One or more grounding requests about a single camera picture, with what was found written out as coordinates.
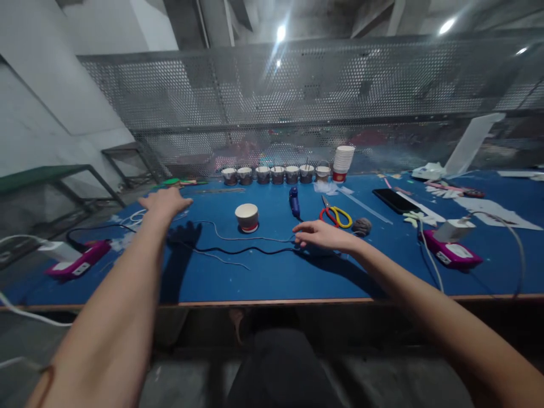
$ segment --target table edge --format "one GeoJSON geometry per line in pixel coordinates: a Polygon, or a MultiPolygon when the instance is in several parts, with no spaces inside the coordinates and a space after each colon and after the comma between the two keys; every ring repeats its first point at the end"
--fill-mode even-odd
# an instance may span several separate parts
{"type": "MultiPolygon", "coordinates": [[[[474,300],[474,301],[487,301],[487,300],[512,300],[513,294],[509,295],[458,295],[449,296],[450,299],[456,301],[474,300]]],[[[522,294],[518,296],[518,299],[544,299],[544,294],[522,294]]],[[[231,307],[231,306],[288,306],[288,305],[310,305],[310,304],[393,304],[389,299],[372,299],[370,297],[347,297],[338,299],[276,299],[276,300],[219,300],[219,301],[193,301],[193,302],[180,302],[174,304],[159,304],[159,309],[178,308],[178,307],[231,307]]],[[[34,306],[22,306],[16,307],[24,311],[74,311],[82,309],[84,304],[70,304],[70,305],[34,305],[34,306]]],[[[0,312],[7,311],[5,306],[0,306],[0,312]]]]}

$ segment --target yellow handle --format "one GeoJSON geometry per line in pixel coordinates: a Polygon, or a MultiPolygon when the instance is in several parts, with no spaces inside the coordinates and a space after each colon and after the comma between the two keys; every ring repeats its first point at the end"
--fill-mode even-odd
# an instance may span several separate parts
{"type": "Polygon", "coordinates": [[[349,228],[353,225],[353,220],[351,219],[350,215],[347,212],[339,209],[338,207],[330,207],[330,209],[333,210],[334,215],[336,215],[336,222],[338,223],[339,226],[341,226],[342,228],[349,228]],[[340,216],[338,215],[338,213],[342,214],[343,216],[347,218],[347,224],[344,225],[340,222],[340,216]]]}

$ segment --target gray yarn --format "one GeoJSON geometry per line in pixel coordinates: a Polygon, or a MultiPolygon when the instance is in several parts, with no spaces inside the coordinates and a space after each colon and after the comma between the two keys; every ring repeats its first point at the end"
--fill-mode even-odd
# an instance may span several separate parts
{"type": "Polygon", "coordinates": [[[370,234],[372,223],[367,218],[359,218],[353,223],[351,230],[360,237],[366,237],[370,234]]]}

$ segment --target dark pants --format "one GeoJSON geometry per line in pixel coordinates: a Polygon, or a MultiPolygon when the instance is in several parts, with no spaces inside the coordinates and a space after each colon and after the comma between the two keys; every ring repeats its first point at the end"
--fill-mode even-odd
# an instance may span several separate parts
{"type": "Polygon", "coordinates": [[[290,309],[258,309],[246,325],[252,350],[240,366],[228,408],[342,407],[290,309]]]}

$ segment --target hand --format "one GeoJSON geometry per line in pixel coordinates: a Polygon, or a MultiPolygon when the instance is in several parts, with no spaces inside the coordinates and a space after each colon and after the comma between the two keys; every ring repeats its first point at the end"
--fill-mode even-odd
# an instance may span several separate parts
{"type": "Polygon", "coordinates": [[[178,188],[170,187],[139,198],[138,202],[148,210],[148,213],[173,218],[177,213],[187,209],[193,203],[193,199],[183,198],[178,188]]]}
{"type": "Polygon", "coordinates": [[[300,243],[301,248],[310,243],[322,248],[349,252],[358,243],[358,240],[352,234],[321,220],[298,224],[293,228],[293,232],[296,233],[295,243],[300,243]]]}

